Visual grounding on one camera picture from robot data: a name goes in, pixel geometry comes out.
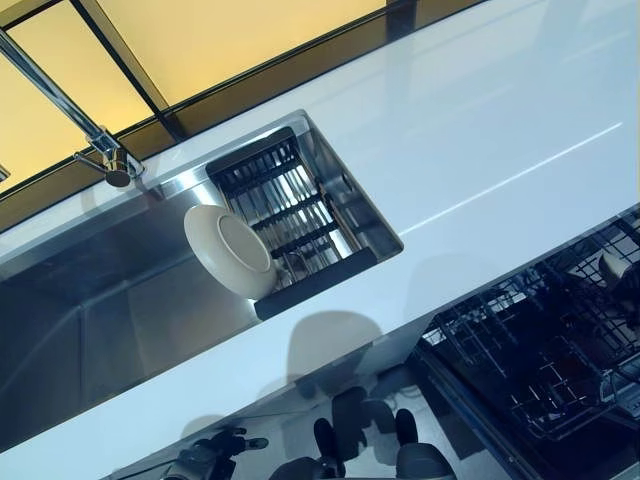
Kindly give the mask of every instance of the white countertop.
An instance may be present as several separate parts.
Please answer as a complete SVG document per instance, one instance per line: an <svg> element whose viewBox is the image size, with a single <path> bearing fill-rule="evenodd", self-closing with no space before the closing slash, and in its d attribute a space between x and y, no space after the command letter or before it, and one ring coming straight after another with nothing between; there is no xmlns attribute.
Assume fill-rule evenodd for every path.
<svg viewBox="0 0 640 480"><path fill-rule="evenodd" d="M0 478L108 475L177 441L193 419L229 415L375 336L347 316L316 331L315 353L292 364L304 319L352 312L387 334L632 206L635 9L492 0L148 161L148 175L166 178L303 108L405 250L0 454ZM133 194L103 182L55 205L0 236L0 262Z"/></svg>

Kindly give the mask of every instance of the white bowl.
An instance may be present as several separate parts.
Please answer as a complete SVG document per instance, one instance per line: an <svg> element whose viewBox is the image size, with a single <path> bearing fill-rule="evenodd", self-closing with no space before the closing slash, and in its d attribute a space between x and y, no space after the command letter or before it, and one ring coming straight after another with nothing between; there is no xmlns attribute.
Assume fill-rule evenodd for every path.
<svg viewBox="0 0 640 480"><path fill-rule="evenodd" d="M259 300L273 290L276 267L260 237L226 208L197 205L184 216L184 231L200 263L221 284Z"/></svg>

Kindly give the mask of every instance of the open dishwasher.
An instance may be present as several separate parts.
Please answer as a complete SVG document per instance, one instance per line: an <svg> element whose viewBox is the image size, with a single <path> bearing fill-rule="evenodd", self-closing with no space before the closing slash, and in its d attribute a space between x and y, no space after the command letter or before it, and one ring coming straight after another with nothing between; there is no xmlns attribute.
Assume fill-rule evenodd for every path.
<svg viewBox="0 0 640 480"><path fill-rule="evenodd" d="M542 478L640 473L639 213L437 313L417 349L452 379L450 401L483 409Z"/></svg>

